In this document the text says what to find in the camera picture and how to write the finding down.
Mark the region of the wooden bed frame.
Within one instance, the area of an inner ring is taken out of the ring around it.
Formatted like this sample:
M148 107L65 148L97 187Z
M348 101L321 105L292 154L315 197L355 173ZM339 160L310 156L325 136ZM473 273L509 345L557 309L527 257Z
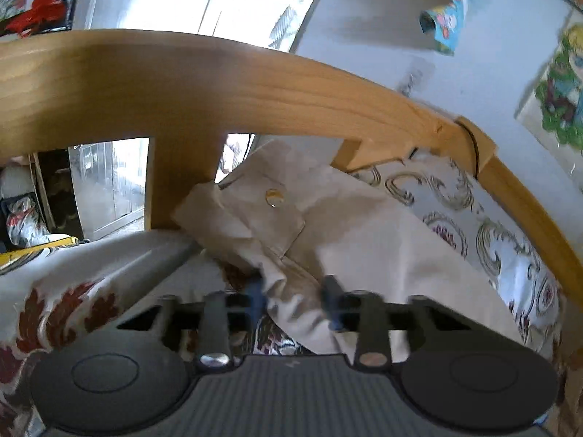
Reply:
M146 225L218 168L229 134L338 138L350 172L426 148L476 170L573 302L582 264L544 207L465 118L450 119L354 74L211 36L89 29L1 46L1 155L149 137Z

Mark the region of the curled blue anime poster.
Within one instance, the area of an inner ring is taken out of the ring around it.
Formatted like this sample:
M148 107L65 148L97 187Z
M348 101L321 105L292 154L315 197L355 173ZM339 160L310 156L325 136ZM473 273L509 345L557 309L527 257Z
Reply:
M420 13L420 29L425 35L433 36L437 52L454 55L461 30L465 27L470 1L472 0L447 0L445 4Z

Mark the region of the beige hooded zip jacket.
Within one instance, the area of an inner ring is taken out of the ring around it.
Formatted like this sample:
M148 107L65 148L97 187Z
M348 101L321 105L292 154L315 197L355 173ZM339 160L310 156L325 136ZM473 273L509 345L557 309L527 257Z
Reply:
M391 303L427 296L512 340L520 335L486 275L407 207L282 141L254 152L221 184L193 187L175 222L213 257L259 269L270 317L316 354L353 355L319 292L332 275L348 291Z

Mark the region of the floral patterned bedspread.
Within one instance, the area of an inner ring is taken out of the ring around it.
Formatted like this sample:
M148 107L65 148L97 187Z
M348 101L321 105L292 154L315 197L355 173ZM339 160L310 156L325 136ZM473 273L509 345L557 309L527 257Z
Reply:
M430 154L353 174L407 207L475 269L506 304L518 341L545 358L558 351L567 304L552 270L518 224L454 160ZM1 267L1 432L25 435L32 421L29 380L46 353L63 348L161 296L182 303L233 291L243 271L213 257L181 226L76 246L43 245ZM237 354L309 351L266 309Z

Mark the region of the red bow decoration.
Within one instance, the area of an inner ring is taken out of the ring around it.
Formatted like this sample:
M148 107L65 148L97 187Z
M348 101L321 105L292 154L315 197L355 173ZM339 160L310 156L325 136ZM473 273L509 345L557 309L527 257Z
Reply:
M52 29L63 29L66 27L67 13L67 0L32 0L29 10L1 24L1 36L27 38Z

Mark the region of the anime boy green poster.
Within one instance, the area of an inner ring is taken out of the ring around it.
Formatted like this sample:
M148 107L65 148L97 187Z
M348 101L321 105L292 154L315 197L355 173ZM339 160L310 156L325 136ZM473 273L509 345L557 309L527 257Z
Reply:
M582 13L573 10L559 45L516 120L582 187Z

